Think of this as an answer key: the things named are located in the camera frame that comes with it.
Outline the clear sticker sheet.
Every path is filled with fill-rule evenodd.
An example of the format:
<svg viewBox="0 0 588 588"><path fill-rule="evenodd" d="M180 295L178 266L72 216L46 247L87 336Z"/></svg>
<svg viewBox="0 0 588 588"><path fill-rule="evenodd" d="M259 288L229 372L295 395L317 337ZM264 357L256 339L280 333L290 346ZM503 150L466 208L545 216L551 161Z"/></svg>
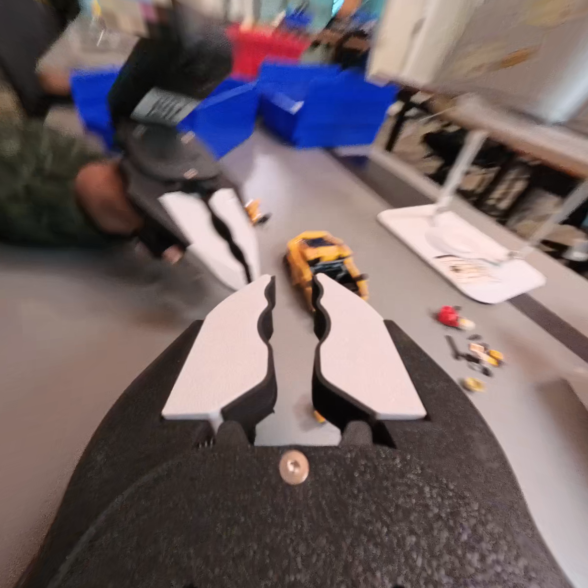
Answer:
<svg viewBox="0 0 588 588"><path fill-rule="evenodd" d="M442 275L459 284L499 282L496 267L478 259L467 259L443 254L432 259L433 267Z"/></svg>

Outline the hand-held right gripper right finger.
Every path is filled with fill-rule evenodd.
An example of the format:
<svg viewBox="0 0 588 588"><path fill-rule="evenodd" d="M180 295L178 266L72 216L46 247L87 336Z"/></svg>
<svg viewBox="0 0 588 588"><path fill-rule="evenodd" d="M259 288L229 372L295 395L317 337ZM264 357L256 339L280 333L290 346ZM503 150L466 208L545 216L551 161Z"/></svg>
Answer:
<svg viewBox="0 0 588 588"><path fill-rule="evenodd" d="M428 413L386 321L332 278L313 278L314 409L341 432L350 422L377 431L386 422L418 422Z"/></svg>

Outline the red toy minifigure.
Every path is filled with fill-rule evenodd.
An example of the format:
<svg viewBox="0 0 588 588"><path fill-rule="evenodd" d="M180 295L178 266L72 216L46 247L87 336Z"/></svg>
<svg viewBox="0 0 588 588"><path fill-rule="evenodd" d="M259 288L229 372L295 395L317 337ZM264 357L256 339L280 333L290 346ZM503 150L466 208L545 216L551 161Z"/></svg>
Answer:
<svg viewBox="0 0 588 588"><path fill-rule="evenodd" d="M435 319L445 327L467 332L473 331L476 326L473 320L463 316L460 306L442 306L435 313Z"/></svg>

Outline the yellow toy brick car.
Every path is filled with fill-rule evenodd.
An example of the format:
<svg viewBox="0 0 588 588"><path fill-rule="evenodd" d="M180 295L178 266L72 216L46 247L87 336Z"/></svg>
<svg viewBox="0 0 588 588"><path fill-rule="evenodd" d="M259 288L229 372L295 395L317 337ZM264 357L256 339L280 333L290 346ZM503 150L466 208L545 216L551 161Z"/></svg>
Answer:
<svg viewBox="0 0 588 588"><path fill-rule="evenodd" d="M363 300L369 298L368 276L358 269L353 251L327 231L305 231L290 239L283 264L310 313L314 313L313 278L318 274L327 275Z"/></svg>

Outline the red plastic bin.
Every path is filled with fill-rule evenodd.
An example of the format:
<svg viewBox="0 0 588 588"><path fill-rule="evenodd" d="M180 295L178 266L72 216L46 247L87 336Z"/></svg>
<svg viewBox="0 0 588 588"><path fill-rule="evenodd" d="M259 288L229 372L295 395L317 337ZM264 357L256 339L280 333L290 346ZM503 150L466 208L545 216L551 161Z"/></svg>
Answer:
<svg viewBox="0 0 588 588"><path fill-rule="evenodd" d="M311 44L309 36L282 29L233 24L225 31L232 43L231 77L240 79L256 78L265 61L297 62Z"/></svg>

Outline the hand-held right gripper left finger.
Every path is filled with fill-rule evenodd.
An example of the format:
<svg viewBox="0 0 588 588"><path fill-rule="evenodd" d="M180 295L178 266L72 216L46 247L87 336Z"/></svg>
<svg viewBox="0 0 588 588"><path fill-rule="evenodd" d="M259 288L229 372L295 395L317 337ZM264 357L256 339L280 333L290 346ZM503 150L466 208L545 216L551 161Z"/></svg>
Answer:
<svg viewBox="0 0 588 588"><path fill-rule="evenodd" d="M212 309L162 408L165 421L198 421L214 433L236 422L254 444L256 427L274 412L275 276L262 275Z"/></svg>

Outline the person's left hand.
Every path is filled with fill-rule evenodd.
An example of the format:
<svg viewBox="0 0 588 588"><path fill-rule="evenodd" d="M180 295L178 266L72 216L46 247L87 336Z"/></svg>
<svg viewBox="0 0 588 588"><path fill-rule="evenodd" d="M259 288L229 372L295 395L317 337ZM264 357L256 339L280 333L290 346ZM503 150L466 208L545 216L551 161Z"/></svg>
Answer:
<svg viewBox="0 0 588 588"><path fill-rule="evenodd" d="M128 199L116 159L81 167L75 178L75 196L92 223L108 235L138 237L146 226L146 217Z"/></svg>

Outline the blue plastic bin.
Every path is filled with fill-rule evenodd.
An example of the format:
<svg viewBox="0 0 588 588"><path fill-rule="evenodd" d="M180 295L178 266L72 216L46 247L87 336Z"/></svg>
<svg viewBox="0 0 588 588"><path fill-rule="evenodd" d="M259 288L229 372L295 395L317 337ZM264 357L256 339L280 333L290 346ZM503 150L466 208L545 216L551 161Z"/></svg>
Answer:
<svg viewBox="0 0 588 588"><path fill-rule="evenodd" d="M110 151L116 147L108 94L120 69L75 69L70 75L70 94L84 130L101 139Z"/></svg>
<svg viewBox="0 0 588 588"><path fill-rule="evenodd" d="M299 149L371 144L399 92L359 70L277 61L261 64L256 86L264 126Z"/></svg>
<svg viewBox="0 0 588 588"><path fill-rule="evenodd" d="M188 114L178 129L193 132L216 159L221 159L250 138L258 107L257 84L229 78Z"/></svg>

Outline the instruction booklet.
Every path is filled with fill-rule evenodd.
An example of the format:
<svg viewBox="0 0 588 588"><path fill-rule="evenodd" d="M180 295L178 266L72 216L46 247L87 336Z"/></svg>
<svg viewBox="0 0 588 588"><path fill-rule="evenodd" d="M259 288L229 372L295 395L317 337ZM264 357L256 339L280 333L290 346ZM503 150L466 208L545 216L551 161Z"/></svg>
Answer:
<svg viewBox="0 0 588 588"><path fill-rule="evenodd" d="M387 1L367 74L575 124L587 117L587 1Z"/></svg>

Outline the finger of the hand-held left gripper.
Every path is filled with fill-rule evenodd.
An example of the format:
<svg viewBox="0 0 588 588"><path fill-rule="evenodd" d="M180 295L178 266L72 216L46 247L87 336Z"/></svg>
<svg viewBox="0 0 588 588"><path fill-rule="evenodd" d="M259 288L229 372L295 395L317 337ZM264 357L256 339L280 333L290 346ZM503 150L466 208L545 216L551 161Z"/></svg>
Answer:
<svg viewBox="0 0 588 588"><path fill-rule="evenodd" d="M261 275L258 238L236 192L231 188L219 189L211 195L208 205L220 223L218 230L229 244L231 254L242 265L246 281L255 281Z"/></svg>
<svg viewBox="0 0 588 588"><path fill-rule="evenodd" d="M229 242L213 226L210 209L201 198L183 192L162 195L159 203L187 240L187 251L219 282L231 290L248 284L245 269L231 252Z"/></svg>

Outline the person's left forearm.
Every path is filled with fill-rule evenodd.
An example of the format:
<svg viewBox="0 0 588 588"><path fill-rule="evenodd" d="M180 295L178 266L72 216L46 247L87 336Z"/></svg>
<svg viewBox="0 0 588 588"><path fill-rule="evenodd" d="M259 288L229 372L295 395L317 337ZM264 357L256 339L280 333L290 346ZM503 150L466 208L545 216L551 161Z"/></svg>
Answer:
<svg viewBox="0 0 588 588"><path fill-rule="evenodd" d="M77 174L103 160L83 139L25 117L2 94L1 243L99 249L121 241L77 202Z"/></svg>

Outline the white book stand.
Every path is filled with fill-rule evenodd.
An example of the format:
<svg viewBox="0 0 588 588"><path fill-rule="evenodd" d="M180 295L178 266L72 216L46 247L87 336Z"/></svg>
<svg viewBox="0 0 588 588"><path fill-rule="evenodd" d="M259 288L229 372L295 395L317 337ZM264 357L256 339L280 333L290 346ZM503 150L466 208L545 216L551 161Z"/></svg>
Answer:
<svg viewBox="0 0 588 588"><path fill-rule="evenodd" d="M587 199L587 128L573 130L562 125L539 123L528 116L492 106L472 94L457 98L438 95L432 101L432 109L434 116L441 116L468 130L465 144L443 186L433 188L434 203L385 210L377 216L379 224L461 294L475 302L495 305L542 288L546 277L525 258ZM487 139L514 148L515 152L539 159L544 164L562 168L582 180L560 209L515 250L496 242L451 210L460 182ZM473 285L455 283L433 267L432 259L443 254L492 264L497 268L500 281Z"/></svg>

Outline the cluster of small toy parts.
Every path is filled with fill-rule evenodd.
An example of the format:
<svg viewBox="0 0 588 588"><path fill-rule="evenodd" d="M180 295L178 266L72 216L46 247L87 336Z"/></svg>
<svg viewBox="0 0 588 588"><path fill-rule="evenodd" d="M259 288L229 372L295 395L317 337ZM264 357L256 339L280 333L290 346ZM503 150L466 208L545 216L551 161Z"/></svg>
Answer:
<svg viewBox="0 0 588 588"><path fill-rule="evenodd" d="M259 199L250 199L243 205L243 207L251 225L254 227L266 224L271 218L271 214L262 209L261 200Z"/></svg>

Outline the pile of small toy bricks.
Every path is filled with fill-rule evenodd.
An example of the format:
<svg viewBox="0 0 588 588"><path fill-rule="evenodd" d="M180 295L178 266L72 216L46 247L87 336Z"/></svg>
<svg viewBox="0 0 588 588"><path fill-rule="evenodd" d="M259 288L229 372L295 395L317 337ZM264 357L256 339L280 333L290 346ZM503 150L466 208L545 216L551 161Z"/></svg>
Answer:
<svg viewBox="0 0 588 588"><path fill-rule="evenodd" d="M455 352L455 358L487 378L506 364L503 353L492 348L480 334L468 335L465 344Z"/></svg>

